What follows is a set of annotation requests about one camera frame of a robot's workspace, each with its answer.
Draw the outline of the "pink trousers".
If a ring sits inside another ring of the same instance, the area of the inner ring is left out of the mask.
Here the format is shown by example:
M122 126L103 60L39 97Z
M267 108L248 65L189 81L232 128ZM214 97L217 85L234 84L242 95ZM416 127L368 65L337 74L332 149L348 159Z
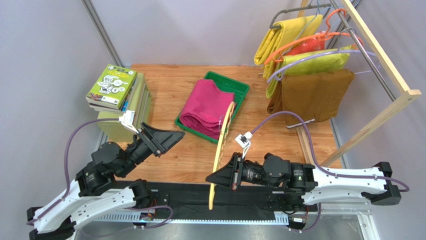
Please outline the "pink trousers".
M235 94L220 90L212 79L199 79L180 113L180 122L212 139L218 139Z

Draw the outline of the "cream yellow hanger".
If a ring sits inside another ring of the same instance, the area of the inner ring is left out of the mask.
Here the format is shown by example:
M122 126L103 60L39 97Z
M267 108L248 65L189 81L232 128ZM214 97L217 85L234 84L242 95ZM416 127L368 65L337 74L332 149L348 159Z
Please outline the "cream yellow hanger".
M228 135L228 128L229 128L229 125L232 121L232 115L234 113L235 107L236 107L236 103L232 101L229 104L228 109L227 109L227 111L224 115L223 124L222 124L222 127L220 129L220 135L219 135L219 138L218 138L217 148L216 148L216 152L215 152L215 158L214 158L212 173L216 172L220 168L221 160L222 160L222 157L223 157L223 148L226 144L226 138L227 138L227 135ZM208 209L210 211L214 207L215 187L216 187L216 185L214 183L210 184L209 198L208 198Z

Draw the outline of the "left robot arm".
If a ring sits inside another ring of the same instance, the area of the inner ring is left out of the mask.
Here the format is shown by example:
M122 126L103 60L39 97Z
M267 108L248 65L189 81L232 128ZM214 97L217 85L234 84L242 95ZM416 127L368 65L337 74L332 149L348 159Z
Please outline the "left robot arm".
M73 240L92 221L125 209L152 218L158 206L148 182L138 179L120 188L116 179L125 178L149 156L167 153L184 136L183 131L161 130L143 122L126 149L112 141L102 144L63 193L46 206L27 210L27 224L33 226L29 239Z

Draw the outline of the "lilac hanger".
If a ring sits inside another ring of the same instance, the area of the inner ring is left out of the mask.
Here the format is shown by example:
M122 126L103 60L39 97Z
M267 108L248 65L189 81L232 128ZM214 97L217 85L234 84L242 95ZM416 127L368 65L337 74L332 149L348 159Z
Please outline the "lilac hanger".
M285 66L279 68L266 80L266 82L269 83L273 79L275 79L277 81L281 81L282 78L277 78L277 75L281 72L284 72L286 69L293 67L293 66L295 66L299 63L302 63L302 62L305 62L305 61L308 61L308 60L311 60L311 59L323 57L323 56L334 55L334 54L362 54L362 51L359 50L359 49L337 49L337 50L330 50L330 51L320 52L320 53L316 53L316 54L311 54L307 57L303 57L301 59L298 59L294 62L288 63Z

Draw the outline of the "brown trousers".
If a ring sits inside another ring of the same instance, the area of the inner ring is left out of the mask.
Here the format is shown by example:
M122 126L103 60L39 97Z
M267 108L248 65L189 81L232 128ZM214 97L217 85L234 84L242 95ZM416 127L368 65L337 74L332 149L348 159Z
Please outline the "brown trousers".
M324 122L338 114L355 73L348 69L314 74L285 75L266 108L269 114L290 111L306 122Z

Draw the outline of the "yellow trousers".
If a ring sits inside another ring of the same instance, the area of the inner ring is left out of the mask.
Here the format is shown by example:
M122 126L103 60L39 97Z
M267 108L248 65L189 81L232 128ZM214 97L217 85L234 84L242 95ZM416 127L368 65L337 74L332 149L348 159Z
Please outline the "yellow trousers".
M295 40L315 34L322 21L323 15L317 14L274 23L277 29L268 30L254 55L254 63L263 66L262 77L268 79L273 73L273 62L265 62L274 51Z

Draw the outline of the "lime green trousers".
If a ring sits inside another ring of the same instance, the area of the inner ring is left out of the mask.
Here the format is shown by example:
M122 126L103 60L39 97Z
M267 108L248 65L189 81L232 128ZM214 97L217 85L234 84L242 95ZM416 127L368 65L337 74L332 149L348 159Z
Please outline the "lime green trousers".
M339 48L341 50L354 50L355 48L351 45L347 45L344 47ZM313 52L307 52L297 55L286 55L283 57L283 61L279 62L276 66L276 69L273 70L272 74L285 66L286 64L292 63L294 61L297 61L301 58L305 58L307 56L318 54L322 52L327 51L334 51L337 50L336 48L333 49L326 49L326 50L319 50L319 51L313 51ZM343 69L346 65L347 61L349 60L350 54L349 53L338 53L338 54L332 54L332 55L326 55L322 57L317 57L314 59L310 59L304 62L301 62L299 64L296 64L285 71L279 73L276 77L282 78L282 75L311 75L316 73L322 73L322 72L331 72L335 70ZM278 81L273 79L271 82L269 82L269 85L265 91L265 95L268 99L270 99L277 87Z

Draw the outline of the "red orange trousers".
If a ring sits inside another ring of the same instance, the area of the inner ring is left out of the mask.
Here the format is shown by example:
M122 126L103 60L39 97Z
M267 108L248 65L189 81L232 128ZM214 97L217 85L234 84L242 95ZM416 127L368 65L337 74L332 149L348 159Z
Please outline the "red orange trousers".
M284 52L285 56L304 54L309 52L322 51L325 49L325 41L323 37L313 37L293 44Z

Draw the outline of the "orange hanger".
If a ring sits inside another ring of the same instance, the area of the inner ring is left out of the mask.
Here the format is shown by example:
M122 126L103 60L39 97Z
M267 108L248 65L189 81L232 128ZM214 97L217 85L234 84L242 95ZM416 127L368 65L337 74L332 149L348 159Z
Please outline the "orange hanger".
M265 60L264 65L267 65L270 61L274 61L276 63L282 62L282 60L279 60L278 58L275 58L275 55L279 55L281 58L283 57L283 51L292 47L293 45L302 43L304 41L310 40L310 39L316 39L318 41L327 41L330 40L333 36L351 36L348 32L342 31L342 32L330 32L331 24L329 23L329 19L332 15L343 12L343 19L345 20L345 16L347 15L347 10L344 8L338 8L331 12L331 14L326 18L325 23L327 25L327 30L322 31L320 33L316 33L313 35L308 35L305 37L302 37L300 39L296 39L294 41L291 41L284 46L281 46L280 48L276 49L273 53L271 53Z

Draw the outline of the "grey hanger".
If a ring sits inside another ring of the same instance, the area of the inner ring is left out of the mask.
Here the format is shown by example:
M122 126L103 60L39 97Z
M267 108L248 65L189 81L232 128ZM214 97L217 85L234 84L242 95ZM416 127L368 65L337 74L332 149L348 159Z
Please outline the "grey hanger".
M317 5L312 5L311 3L309 3L306 6L280 10L272 17L272 20L269 24L269 29L274 30L274 29L280 29L281 28L280 26L275 25L275 21L276 21L277 17L281 14L287 14L287 13L310 10L310 9L317 9L318 10L318 9L321 9L321 8L330 8L331 6L332 5L330 3L317 4Z

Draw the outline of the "black base mat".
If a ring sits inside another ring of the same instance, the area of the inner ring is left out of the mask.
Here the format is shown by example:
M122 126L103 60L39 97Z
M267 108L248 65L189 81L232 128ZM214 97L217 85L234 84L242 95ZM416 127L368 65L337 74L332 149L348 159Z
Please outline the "black base mat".
M136 191L142 195L134 208L159 206L156 219L167 218L171 207L173 220L211 221L268 221L275 212L295 213L318 210L316 205L305 205L300 196L291 196L280 189L264 186L238 187L236 191L217 186L213 209L209 210L210 185L195 183L144 182Z

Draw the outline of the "green plastic tray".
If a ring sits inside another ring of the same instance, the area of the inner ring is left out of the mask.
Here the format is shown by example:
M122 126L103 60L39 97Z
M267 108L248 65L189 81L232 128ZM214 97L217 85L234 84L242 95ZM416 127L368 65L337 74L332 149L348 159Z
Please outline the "green plastic tray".
M206 73L206 75L204 76L204 78L202 79L209 79L209 80L213 80L215 82L215 84L217 85L217 87L225 92L232 92L235 94L234 96L234 101L235 102L235 109L232 115L232 119L231 122L234 120L234 118L236 117L241 105L243 104L243 101L247 95L247 93L249 92L250 86L246 83L231 79L229 77L226 77L224 75L220 75L218 73L215 73L213 71L209 71ZM218 139L213 139L209 136L206 136L200 132L197 132L189 127L184 126L180 119L179 119L180 114L178 115L178 117L175 119L175 124L180 127L183 130L186 130L198 137L201 137L205 140L208 140L212 143L217 144L218 143Z

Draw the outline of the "wooden clothes rack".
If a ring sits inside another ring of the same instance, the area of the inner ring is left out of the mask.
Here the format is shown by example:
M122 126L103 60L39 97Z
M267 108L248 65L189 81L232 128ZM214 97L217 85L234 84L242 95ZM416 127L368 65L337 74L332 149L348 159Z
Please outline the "wooden clothes rack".
M343 8L338 7L336 1L331 0L327 6L332 6L334 8L333 13L337 13L339 18L341 19L342 24L347 28L348 34L351 36L355 45L358 47L358 52L362 54L365 61L370 66L372 72L375 74L376 78L379 80L383 89L386 91L392 103L385 108L381 113L379 113L375 118L373 118L369 123L367 123L359 132L357 132L349 141L347 141L343 146L339 147L334 153L332 153L326 160L324 160L321 164L317 163L315 159L314 151L311 150L311 158L312 161L318 166L328 167L337 159L341 158L344 154L346 154L349 150L355 147L359 142L365 139L372 132L381 127L385 122L390 120L397 113L402 111L405 107L411 104L414 100L416 100L419 96L422 95L421 91L418 89L411 89L409 85L406 83L402 75L399 73L391 59L386 54L385 50L382 48L376 37L373 35L365 21L362 19L354 5L349 0L342 0ZM345 14L350 15L351 19L354 21L358 29L360 30L361 35L367 41L368 45L373 50L373 55L377 57L379 62L382 64L382 67L389 75L393 84L397 87L400 92L400 96L398 98L390 90L389 86L385 82L383 76L380 74L378 68L373 63L370 58L370 54L367 53L358 36L354 32L353 28L350 26L348 19L345 17Z

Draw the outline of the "aluminium corner post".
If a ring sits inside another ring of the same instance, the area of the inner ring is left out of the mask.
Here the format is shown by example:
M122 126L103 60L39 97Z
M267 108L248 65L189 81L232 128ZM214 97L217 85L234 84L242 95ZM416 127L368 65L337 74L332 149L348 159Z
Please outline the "aluminium corner post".
M90 17L94 27L96 28L104 46L106 47L106 50L108 51L113 63L117 66L124 67L123 64L111 38L109 37L109 34L102 23L102 20L95 8L94 3L91 0L81 0L81 3L83 4L88 16Z

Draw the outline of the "metal hanging rail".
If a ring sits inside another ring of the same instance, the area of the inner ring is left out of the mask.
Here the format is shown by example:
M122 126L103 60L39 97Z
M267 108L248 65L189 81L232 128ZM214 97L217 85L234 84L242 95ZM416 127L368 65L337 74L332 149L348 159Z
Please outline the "metal hanging rail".
M330 3L335 10L340 8L335 0L331 0ZM346 9L347 15L350 16L350 19L355 23L357 28L360 30L361 35L364 37L364 39L367 41L370 48L373 50L373 53L375 54L375 56L377 57L379 62L382 64L386 73L394 81L394 85L396 87L398 87L399 86L399 77L401 75L399 74L395 65L392 63L389 56L386 54L386 52L384 51L384 49L382 48L382 46L380 45L380 43L378 42L376 37L373 35L373 33L371 32L371 30L369 29L369 27L367 26L365 21L362 19L362 17L360 16L358 11L354 7L354 5L349 0L342 0L341 3L343 4L343 9ZM346 27L348 33L351 35L351 38L353 39L355 45L358 47L359 50L361 50L362 56L364 57L367 64L369 65L370 69L372 70L372 72L376 76L376 78L379 81L379 83L381 84L382 88L385 90L385 92L387 93L387 95L391 99L391 101L394 102L397 99L397 97L392 92L392 90L390 89L390 87L386 83L386 81L384 80L384 77L379 72L376 65L373 63L373 61L372 61L369 53L367 53L367 50L365 49L365 47L362 46L361 41L358 39L357 34L355 33L355 31L351 27L349 20L346 17L343 16L343 13L339 12L338 15L339 15L339 18L340 18L342 24Z

